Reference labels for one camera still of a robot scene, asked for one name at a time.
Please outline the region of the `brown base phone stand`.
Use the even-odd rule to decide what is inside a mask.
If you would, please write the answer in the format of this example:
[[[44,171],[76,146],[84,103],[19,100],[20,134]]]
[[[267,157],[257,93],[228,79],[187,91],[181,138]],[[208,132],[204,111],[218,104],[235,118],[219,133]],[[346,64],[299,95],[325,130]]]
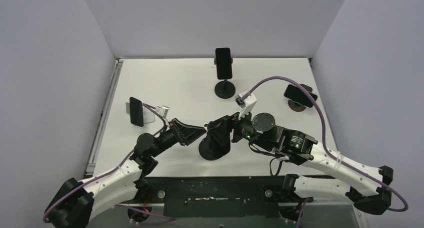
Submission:
[[[302,112],[302,111],[304,111],[307,108],[307,107],[302,106],[302,105],[300,105],[300,104],[298,104],[296,102],[293,102],[293,101],[291,101],[289,99],[288,99],[287,104],[288,104],[289,108],[291,110],[295,111],[295,112]]]

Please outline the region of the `aluminium rail left edge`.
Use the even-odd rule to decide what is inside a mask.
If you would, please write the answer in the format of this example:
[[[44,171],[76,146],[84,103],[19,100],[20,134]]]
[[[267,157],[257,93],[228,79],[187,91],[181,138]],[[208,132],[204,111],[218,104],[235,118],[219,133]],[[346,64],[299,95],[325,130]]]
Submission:
[[[95,171],[95,167],[96,167],[96,163],[98,160],[98,156],[100,153],[100,148],[101,148],[101,142],[103,139],[103,135],[104,135],[104,130],[105,130],[105,126],[107,124],[107,120],[108,120],[108,116],[109,116],[109,112],[110,112],[110,108],[113,102],[113,97],[115,94],[115,90],[117,87],[117,83],[118,83],[118,79],[120,76],[120,72],[122,69],[122,65],[123,65],[123,61],[124,59],[119,58],[116,60],[115,62],[115,67],[113,69],[113,73],[110,79],[110,83],[107,89],[107,95],[101,110],[101,114],[100,114],[100,120],[99,120],[99,124],[97,127],[97,131],[94,137],[94,141],[92,144],[92,149],[90,152],[90,156],[88,159],[88,164],[86,166],[85,169],[85,174],[84,177],[88,178],[88,177],[92,177]]]

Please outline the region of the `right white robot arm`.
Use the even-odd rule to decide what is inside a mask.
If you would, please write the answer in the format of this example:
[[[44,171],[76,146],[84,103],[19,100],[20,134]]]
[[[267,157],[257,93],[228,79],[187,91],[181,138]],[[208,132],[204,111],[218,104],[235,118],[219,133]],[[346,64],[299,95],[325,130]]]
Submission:
[[[286,174],[276,196],[286,201],[341,201],[358,210],[381,215],[389,209],[393,169],[388,166],[369,167],[325,150],[321,142],[301,131],[276,124],[269,113],[242,118],[226,115],[206,125],[206,137],[200,142],[199,153],[209,161],[226,155],[233,143],[245,139],[255,153],[270,156],[280,164],[292,163],[324,173],[323,178]]]

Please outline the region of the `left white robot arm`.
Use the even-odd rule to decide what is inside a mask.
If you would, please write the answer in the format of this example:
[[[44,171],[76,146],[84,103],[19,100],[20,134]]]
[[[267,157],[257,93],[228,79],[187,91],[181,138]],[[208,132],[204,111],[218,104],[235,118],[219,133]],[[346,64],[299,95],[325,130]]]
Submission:
[[[95,216],[124,201],[145,201],[148,189],[137,182],[158,165],[155,157],[177,143],[188,146],[206,132],[205,127],[174,118],[158,136],[139,135],[134,149],[115,168],[89,179],[65,181],[46,208],[43,222],[56,228],[85,228]]]

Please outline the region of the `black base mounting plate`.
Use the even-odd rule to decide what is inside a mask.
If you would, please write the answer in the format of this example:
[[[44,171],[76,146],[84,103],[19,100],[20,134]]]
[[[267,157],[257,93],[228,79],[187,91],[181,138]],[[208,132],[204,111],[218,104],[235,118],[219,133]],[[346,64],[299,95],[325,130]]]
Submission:
[[[173,218],[278,218],[298,214],[303,199],[284,188],[284,176],[146,177],[136,182],[135,207],[160,207]]]

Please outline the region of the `black phone stand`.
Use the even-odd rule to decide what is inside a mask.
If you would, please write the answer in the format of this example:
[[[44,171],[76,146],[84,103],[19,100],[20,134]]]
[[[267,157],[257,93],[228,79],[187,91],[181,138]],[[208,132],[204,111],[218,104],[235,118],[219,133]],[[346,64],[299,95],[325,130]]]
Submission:
[[[198,148],[202,158],[208,161],[214,161],[229,153],[231,140],[229,136],[215,138],[212,135],[207,135],[202,139]]]
[[[214,86],[214,93],[221,99],[229,99],[235,95],[235,88],[235,85],[230,81],[230,79],[219,80],[219,82]]]

